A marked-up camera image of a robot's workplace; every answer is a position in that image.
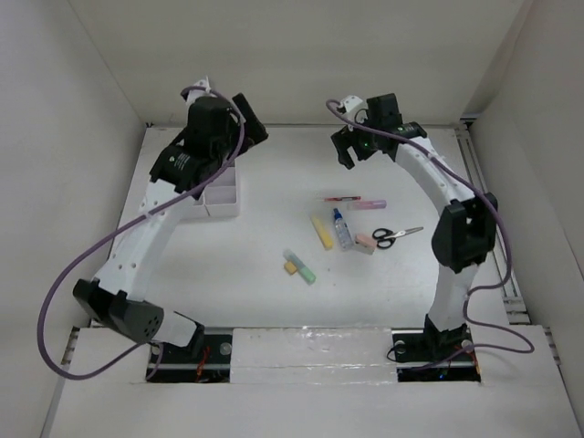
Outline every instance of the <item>yellow block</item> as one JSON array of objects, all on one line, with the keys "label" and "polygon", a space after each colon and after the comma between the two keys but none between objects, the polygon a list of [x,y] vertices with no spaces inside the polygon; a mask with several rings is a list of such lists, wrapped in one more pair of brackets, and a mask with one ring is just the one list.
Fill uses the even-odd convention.
[{"label": "yellow block", "polygon": [[284,269],[290,274],[294,274],[297,271],[296,265],[294,265],[292,262],[285,262],[284,263]]},{"label": "yellow block", "polygon": [[333,246],[332,237],[330,237],[329,232],[325,228],[325,225],[322,224],[322,221],[318,216],[312,215],[310,216],[310,220],[314,225],[315,230],[317,230],[318,237],[320,237],[320,242],[325,247],[325,249],[331,249]]}]

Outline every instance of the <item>green highlighter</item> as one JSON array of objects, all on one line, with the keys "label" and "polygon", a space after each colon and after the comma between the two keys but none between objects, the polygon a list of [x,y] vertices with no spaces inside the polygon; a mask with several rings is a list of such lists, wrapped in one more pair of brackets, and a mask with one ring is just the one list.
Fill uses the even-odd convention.
[{"label": "green highlighter", "polygon": [[304,278],[304,280],[308,283],[308,284],[313,284],[315,281],[317,281],[317,276],[314,275],[314,273],[307,268],[307,266],[302,263],[302,260],[300,260],[296,254],[294,254],[292,251],[290,251],[289,249],[284,250],[284,258],[288,261],[294,264],[294,266],[297,268],[298,273],[302,276],[302,278]]}]

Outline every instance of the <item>pink highlighter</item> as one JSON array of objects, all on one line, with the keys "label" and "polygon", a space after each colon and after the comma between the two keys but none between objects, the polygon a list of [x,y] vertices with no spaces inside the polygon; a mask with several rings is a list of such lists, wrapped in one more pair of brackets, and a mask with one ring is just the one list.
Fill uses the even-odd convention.
[{"label": "pink highlighter", "polygon": [[378,208],[385,208],[387,202],[384,199],[377,201],[353,201],[347,205],[349,210],[376,210]]}]

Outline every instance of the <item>white wall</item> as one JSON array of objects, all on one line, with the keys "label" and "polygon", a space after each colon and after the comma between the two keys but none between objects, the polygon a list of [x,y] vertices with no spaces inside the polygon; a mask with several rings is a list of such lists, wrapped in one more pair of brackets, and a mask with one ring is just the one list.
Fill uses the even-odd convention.
[{"label": "white wall", "polygon": [[[0,2],[0,435],[38,437],[57,381],[37,353],[41,301],[60,270],[117,223],[142,123],[65,0]],[[49,317],[60,361],[71,296]]]},{"label": "white wall", "polygon": [[584,424],[584,3],[535,2],[497,98],[473,126],[489,189],[511,232],[516,276],[551,327]]},{"label": "white wall", "polygon": [[184,120],[177,90],[205,74],[264,122],[331,123],[326,99],[395,92],[407,118],[451,123],[525,3],[71,0],[138,114],[162,124]]}]

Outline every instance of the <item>robotic arm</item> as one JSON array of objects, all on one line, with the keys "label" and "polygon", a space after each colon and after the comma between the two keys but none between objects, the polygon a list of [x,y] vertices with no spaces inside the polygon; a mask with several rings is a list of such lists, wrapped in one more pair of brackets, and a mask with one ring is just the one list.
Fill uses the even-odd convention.
[{"label": "robotic arm", "polygon": [[[208,79],[195,85],[209,89]],[[148,215],[158,205],[214,175],[237,143],[238,118],[227,100],[188,89],[182,97],[188,107],[187,125],[154,163],[140,215]],[[243,94],[233,97],[233,101],[245,119],[241,155],[267,139],[267,133]],[[133,227],[90,281],[77,282],[73,296],[92,318],[136,343],[167,342],[183,348],[193,358],[199,354],[204,326],[145,298],[151,273],[174,228],[202,192],[203,189],[194,198],[186,197]]]},{"label": "robotic arm", "polygon": [[[479,265],[495,246],[495,219],[473,192],[431,162],[434,158],[448,167],[418,123],[403,123],[394,94],[368,99],[367,108],[362,106],[361,99],[349,96],[337,110],[366,128],[415,140],[430,153],[426,156],[410,144],[350,125],[331,137],[339,163],[347,169],[355,165],[349,148],[353,148],[360,161],[369,159],[376,151],[389,155],[420,184],[440,215],[432,238],[433,253],[440,264],[434,302],[426,315],[423,333],[396,334],[394,345],[401,345],[402,354],[396,355],[399,362],[441,360],[463,340],[470,339],[464,301]],[[496,198],[491,193],[485,196],[496,208]]]}]

